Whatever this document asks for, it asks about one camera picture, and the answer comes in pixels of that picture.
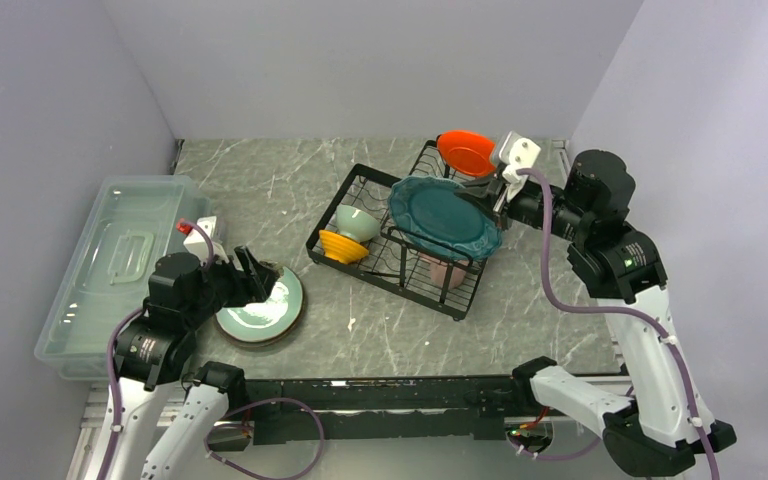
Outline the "yellow ribbed bowl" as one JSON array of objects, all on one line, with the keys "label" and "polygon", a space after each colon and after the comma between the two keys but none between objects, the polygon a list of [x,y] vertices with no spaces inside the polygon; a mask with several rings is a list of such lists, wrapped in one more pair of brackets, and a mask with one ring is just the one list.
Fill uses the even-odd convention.
[{"label": "yellow ribbed bowl", "polygon": [[361,243],[329,230],[319,230],[319,240],[326,258],[344,265],[357,263],[370,252]]}]

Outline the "black wire dish rack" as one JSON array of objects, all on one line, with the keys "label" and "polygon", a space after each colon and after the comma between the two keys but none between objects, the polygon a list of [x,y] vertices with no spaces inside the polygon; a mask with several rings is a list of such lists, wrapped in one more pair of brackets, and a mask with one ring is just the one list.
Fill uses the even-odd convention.
[{"label": "black wire dish rack", "polygon": [[[441,289],[433,285],[420,255],[451,260],[414,245],[396,230],[387,198],[391,186],[398,180],[398,177],[371,166],[352,166],[306,240],[308,256],[316,264],[324,264],[460,321],[473,304],[487,261],[469,260],[468,274],[458,288]],[[379,221],[380,227],[379,234],[364,244],[370,254],[349,265],[326,258],[319,240],[319,230],[337,231],[336,209],[340,204],[366,211]]]}]

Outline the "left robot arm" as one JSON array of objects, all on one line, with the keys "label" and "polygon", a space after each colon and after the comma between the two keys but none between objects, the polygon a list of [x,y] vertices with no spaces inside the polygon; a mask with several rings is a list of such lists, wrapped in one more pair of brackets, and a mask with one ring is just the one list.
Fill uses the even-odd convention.
[{"label": "left robot arm", "polygon": [[209,254],[205,261],[189,252],[166,255],[150,275],[141,307],[114,329],[107,346],[109,399],[102,451],[93,455],[89,479],[149,479],[170,475],[173,458],[207,428],[188,415],[161,440],[149,441],[156,423],[196,348],[196,331],[226,307],[265,302],[281,274],[260,263],[244,247],[235,250],[240,267]]}]

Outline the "teal scalloped plate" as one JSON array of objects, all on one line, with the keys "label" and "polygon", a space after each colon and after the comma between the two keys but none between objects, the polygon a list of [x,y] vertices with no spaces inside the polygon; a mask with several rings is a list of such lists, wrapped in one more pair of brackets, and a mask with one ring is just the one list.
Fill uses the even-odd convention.
[{"label": "teal scalloped plate", "polygon": [[388,197],[392,222],[414,245],[446,259],[479,261],[503,244],[493,221],[455,192],[462,185],[432,176],[407,176]]}]

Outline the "pink mug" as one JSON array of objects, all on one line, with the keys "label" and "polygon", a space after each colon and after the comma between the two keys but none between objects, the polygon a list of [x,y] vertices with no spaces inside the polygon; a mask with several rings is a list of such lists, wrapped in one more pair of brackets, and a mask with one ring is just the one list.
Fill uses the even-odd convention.
[{"label": "pink mug", "polygon": [[468,274],[467,260],[446,261],[426,254],[421,254],[420,259],[428,267],[431,283],[441,289],[458,288]]}]

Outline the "light green ceramic bowl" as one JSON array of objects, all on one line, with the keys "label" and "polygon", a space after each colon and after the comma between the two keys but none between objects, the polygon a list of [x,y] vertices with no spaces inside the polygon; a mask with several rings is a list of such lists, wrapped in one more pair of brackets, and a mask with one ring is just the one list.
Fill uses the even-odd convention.
[{"label": "light green ceramic bowl", "polygon": [[340,204],[336,209],[337,233],[357,243],[375,238],[380,231],[379,221],[357,207]]}]

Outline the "light green flower plate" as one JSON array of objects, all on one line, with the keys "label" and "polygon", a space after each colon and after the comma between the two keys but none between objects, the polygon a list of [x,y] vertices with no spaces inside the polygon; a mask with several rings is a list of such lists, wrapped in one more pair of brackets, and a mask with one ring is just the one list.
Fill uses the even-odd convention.
[{"label": "light green flower plate", "polygon": [[218,331],[231,342],[246,348],[267,346],[289,334],[302,319],[306,295],[300,278],[287,266],[273,267],[280,276],[264,302],[217,313]]}]

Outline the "orange plate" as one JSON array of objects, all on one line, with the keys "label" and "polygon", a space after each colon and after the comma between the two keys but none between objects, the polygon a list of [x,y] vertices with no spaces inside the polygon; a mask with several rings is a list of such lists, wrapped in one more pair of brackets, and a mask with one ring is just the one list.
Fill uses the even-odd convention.
[{"label": "orange plate", "polygon": [[495,142],[466,130],[450,130],[440,134],[437,149],[448,166],[474,178],[492,174],[496,166],[491,161]]}]

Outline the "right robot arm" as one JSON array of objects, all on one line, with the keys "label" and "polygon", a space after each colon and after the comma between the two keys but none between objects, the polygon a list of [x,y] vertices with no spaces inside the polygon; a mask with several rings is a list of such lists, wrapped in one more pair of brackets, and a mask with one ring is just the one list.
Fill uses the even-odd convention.
[{"label": "right robot arm", "polygon": [[540,357],[515,368],[511,401],[534,415],[558,411],[590,430],[626,474],[672,477],[704,455],[712,478],[734,428],[705,406],[682,355],[670,312],[667,274],[652,239],[627,219],[636,184],[625,162],[598,149],[578,154],[563,187],[533,168],[514,196],[500,173],[466,182],[458,196],[500,226],[519,222],[542,241],[567,241],[573,273],[593,299],[583,314],[606,321],[631,380],[627,395],[609,393]]}]

